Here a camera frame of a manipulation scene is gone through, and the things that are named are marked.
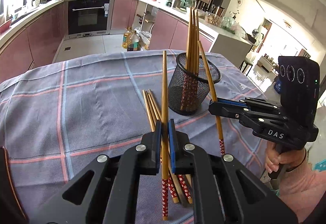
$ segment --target utensil holder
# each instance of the utensil holder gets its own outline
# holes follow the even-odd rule
[[[169,108],[180,115],[193,115],[210,91],[204,62],[200,56],[198,76],[196,76],[185,69],[185,53],[178,54],[176,61],[177,66],[168,87]],[[221,80],[221,73],[210,61],[208,65],[213,82],[216,84]]]

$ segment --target oven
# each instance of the oven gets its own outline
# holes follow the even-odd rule
[[[110,33],[114,0],[74,0],[68,2],[68,33],[72,37]]]

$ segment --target silver rivet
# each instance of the silver rivet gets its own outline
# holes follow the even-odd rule
[[[195,149],[195,146],[191,143],[188,143],[185,145],[185,149],[186,150],[194,150]]]
[[[96,160],[98,162],[106,162],[108,160],[108,157],[106,155],[100,155],[100,156],[97,156]]]
[[[233,156],[231,154],[225,154],[223,156],[223,160],[225,160],[226,162],[231,162],[233,161]]]
[[[136,151],[146,150],[146,146],[144,144],[139,144],[136,146]]]

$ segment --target countertop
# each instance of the countertop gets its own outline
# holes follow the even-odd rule
[[[2,34],[0,34],[0,50],[2,46],[21,28],[23,28],[27,23],[34,20],[37,16],[41,15],[45,11],[51,9],[52,7],[62,3],[64,0],[51,0],[45,4],[40,4],[34,12],[25,16],[15,24],[11,25],[9,29]]]
[[[182,11],[180,10],[179,8],[171,8],[171,7],[167,7],[166,5],[164,4],[161,4],[161,3],[158,3],[158,2],[154,2],[152,0],[138,0],[138,1],[141,1],[141,2],[144,2],[144,3],[147,3],[149,5],[152,5],[154,7],[157,7],[161,10],[164,10],[165,12],[168,12],[184,21],[187,21],[189,22],[189,16],[187,15],[187,13],[185,11]],[[239,40],[241,42],[244,42],[244,43],[247,43],[247,44],[250,44],[248,41],[246,41],[245,39],[243,38],[240,38],[222,28],[219,28],[219,27],[216,27],[210,23],[207,23],[204,19],[199,19],[199,29],[203,32],[205,32],[206,34],[210,35],[212,38],[217,38],[217,36],[219,34],[223,35],[223,36],[226,36],[226,37],[229,37],[229,38],[233,38],[233,39],[236,39],[236,40]]]

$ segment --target black wristband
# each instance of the black wristband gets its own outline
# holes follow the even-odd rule
[[[293,171],[294,169],[297,169],[301,164],[303,164],[303,162],[306,159],[306,157],[307,157],[307,151],[305,150],[304,159],[302,160],[302,162],[298,166],[296,166],[296,167],[292,167],[290,169],[286,169],[286,172],[288,173],[288,172]]]

